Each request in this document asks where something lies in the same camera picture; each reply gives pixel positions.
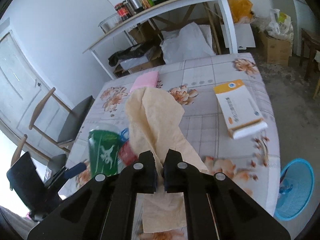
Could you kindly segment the floral tablecloth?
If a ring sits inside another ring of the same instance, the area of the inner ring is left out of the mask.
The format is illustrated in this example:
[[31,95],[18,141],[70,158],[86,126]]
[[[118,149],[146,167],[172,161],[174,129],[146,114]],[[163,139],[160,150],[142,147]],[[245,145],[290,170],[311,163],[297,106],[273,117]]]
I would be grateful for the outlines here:
[[[246,59],[251,69],[237,70],[234,61]],[[209,158],[210,171],[223,171],[247,192],[271,216],[274,215],[280,179],[280,147],[270,98],[257,63],[250,53],[227,54],[180,63],[165,64],[104,84],[85,119],[67,160],[67,167],[85,162],[88,169],[69,180],[59,194],[71,196],[90,179],[89,131],[108,128],[121,132],[129,126],[125,102],[137,77],[151,71],[159,73],[157,88],[178,92],[185,104],[179,124],[184,137],[197,154]],[[242,80],[257,103],[268,128],[255,135],[234,140],[227,130],[213,87]]]

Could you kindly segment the green plastic cup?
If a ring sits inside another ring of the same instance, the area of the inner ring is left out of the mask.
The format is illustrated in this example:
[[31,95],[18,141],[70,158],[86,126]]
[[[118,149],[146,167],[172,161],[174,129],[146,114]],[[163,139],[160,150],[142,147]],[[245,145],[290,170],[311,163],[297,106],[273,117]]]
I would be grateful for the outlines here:
[[118,174],[118,151],[121,146],[118,127],[102,123],[89,131],[89,161],[91,175],[114,176]]

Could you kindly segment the white cardboard box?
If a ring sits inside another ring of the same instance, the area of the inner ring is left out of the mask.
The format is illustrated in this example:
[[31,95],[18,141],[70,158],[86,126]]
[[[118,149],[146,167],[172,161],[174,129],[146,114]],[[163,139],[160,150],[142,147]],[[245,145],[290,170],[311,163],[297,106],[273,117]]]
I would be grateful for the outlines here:
[[253,31],[249,23],[236,23],[234,27],[239,50],[256,47]]

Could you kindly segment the blue wrapper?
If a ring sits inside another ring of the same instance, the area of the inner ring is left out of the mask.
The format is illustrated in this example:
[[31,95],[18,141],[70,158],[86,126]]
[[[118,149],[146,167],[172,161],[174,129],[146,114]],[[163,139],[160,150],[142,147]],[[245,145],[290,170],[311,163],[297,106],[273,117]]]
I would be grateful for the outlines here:
[[125,128],[120,133],[120,140],[122,143],[125,143],[129,140],[129,128]]

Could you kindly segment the cardboard box on floor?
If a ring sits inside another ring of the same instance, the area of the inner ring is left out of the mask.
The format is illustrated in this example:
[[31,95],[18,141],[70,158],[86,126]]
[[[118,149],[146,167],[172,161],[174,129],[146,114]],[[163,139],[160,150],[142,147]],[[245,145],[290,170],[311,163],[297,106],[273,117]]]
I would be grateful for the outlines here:
[[292,56],[292,43],[286,40],[278,40],[260,32],[266,62],[288,66],[289,58]]

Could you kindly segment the pink foam pad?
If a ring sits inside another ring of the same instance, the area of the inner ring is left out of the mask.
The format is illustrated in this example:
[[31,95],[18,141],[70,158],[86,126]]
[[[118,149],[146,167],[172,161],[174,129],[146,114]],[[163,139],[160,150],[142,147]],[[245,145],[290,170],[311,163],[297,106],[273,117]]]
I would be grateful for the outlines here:
[[151,72],[147,72],[140,75],[134,81],[130,89],[130,93],[132,93],[136,89],[140,89],[144,87],[155,88],[157,86],[158,76],[159,76],[159,71],[151,71]]

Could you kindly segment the white side table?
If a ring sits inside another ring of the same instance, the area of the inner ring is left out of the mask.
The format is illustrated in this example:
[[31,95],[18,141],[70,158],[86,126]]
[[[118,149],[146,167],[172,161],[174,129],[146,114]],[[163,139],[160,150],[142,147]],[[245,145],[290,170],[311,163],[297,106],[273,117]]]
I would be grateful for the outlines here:
[[[208,4],[209,2],[217,2],[220,7],[223,23],[226,28],[227,40],[229,43],[229,52],[231,54],[238,53],[238,45],[237,45],[237,40],[236,40],[235,27],[234,27],[234,23],[233,23],[233,19],[232,19],[231,10],[230,10],[230,7],[229,7],[227,0],[168,0],[166,2],[163,2],[163,3],[160,3],[156,6],[153,6],[149,9],[146,9],[143,12],[138,13],[135,16],[132,16],[131,18],[129,18],[128,20],[125,20],[124,22],[121,22],[116,27],[112,28],[110,31],[105,33],[102,37],[100,37],[92,45],[90,45],[85,51],[89,51],[94,56],[94,58],[97,60],[97,62],[101,65],[103,70],[109,75],[109,77],[112,80],[114,80],[117,77],[113,73],[112,68],[110,66],[105,65],[102,62],[102,60],[99,58],[99,55],[97,54],[97,52],[95,51],[95,49],[99,45],[103,44],[104,42],[106,42],[108,40],[113,39],[114,37],[116,37],[120,33],[125,32],[130,28],[133,28],[144,21],[149,21],[151,26],[155,30],[158,30],[158,26],[156,25],[157,21],[164,23],[168,30],[180,28],[180,27],[182,27],[182,25],[188,23],[189,17],[191,15],[191,13],[193,12],[193,9],[195,8],[195,6],[197,4],[202,4],[205,11],[206,11],[207,17],[209,19],[210,27],[213,32],[213,41],[216,43],[217,53],[220,54],[221,51],[220,51],[219,43],[217,41],[217,35],[215,32],[215,27],[214,27],[213,12],[210,9],[210,6]],[[183,20],[178,24],[161,17],[161,15],[164,13],[171,12],[173,10],[180,9],[183,7],[188,7],[188,10],[185,13]]]

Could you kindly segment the red drink can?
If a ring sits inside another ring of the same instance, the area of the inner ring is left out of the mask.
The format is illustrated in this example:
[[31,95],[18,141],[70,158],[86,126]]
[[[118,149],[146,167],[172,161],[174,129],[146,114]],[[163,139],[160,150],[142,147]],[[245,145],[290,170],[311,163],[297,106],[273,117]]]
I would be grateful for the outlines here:
[[125,142],[121,146],[121,148],[120,148],[120,150],[118,152],[118,157],[122,161],[122,163],[124,165],[126,165],[126,166],[129,166],[129,165],[131,165],[132,163],[134,163],[135,161],[138,160],[138,157],[134,153],[134,151],[132,150],[129,141]]

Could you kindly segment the silver refrigerator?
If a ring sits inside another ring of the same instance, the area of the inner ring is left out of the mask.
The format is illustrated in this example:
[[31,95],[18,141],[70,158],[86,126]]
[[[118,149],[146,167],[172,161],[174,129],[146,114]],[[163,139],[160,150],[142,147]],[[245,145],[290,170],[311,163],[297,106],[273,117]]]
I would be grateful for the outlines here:
[[295,16],[292,18],[295,31],[294,53],[297,56],[300,56],[302,48],[302,29],[314,34],[319,34],[319,22],[305,0],[292,1],[295,7]]

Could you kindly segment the blue plastic waste basket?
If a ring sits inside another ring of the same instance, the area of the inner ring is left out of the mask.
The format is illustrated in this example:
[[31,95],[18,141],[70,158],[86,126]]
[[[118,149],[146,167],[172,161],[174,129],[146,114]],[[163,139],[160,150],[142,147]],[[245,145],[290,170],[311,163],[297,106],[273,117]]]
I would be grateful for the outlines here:
[[302,158],[289,162],[281,171],[274,215],[283,221],[296,218],[307,206],[315,184],[310,163]]

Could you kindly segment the white door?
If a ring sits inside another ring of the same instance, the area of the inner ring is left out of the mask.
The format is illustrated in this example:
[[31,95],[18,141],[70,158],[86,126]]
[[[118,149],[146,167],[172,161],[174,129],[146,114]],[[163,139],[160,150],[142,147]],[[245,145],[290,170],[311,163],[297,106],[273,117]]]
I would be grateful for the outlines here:
[[1,131],[43,163],[69,154],[57,141],[71,108],[39,77],[21,51],[10,26],[1,23]]

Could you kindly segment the yellow plastic bag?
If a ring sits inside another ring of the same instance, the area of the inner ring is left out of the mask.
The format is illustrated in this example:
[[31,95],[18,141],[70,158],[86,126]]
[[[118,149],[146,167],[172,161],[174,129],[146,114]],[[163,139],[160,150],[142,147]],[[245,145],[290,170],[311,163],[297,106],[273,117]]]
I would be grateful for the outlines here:
[[227,0],[234,23],[247,24],[253,22],[253,4],[250,0]]

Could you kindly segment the white orange medicine box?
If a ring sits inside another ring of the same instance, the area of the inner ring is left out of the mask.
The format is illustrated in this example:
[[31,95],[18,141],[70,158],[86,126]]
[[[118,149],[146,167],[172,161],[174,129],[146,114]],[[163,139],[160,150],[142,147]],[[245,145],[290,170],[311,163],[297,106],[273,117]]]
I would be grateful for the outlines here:
[[228,133],[237,140],[268,128],[263,114],[242,80],[234,80],[213,88]]

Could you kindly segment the beige paper napkin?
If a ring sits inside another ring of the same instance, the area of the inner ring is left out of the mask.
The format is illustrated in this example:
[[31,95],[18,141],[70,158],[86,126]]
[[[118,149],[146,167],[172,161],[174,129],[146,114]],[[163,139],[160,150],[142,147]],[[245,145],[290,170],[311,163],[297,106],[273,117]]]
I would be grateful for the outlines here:
[[144,87],[134,90],[125,103],[129,121],[129,143],[137,155],[151,151],[157,170],[157,191],[145,194],[143,231],[164,232],[185,227],[185,207],[182,193],[166,193],[162,178],[168,150],[181,153],[183,161],[207,173],[208,168],[179,128],[183,107],[167,91]]

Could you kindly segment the white bags on box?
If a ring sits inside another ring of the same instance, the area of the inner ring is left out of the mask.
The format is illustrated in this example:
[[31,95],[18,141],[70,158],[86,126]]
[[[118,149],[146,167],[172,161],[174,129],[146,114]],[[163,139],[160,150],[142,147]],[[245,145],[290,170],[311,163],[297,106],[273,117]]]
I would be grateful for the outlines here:
[[269,36],[284,41],[293,41],[294,30],[291,17],[279,9],[270,10],[270,22],[266,27]]

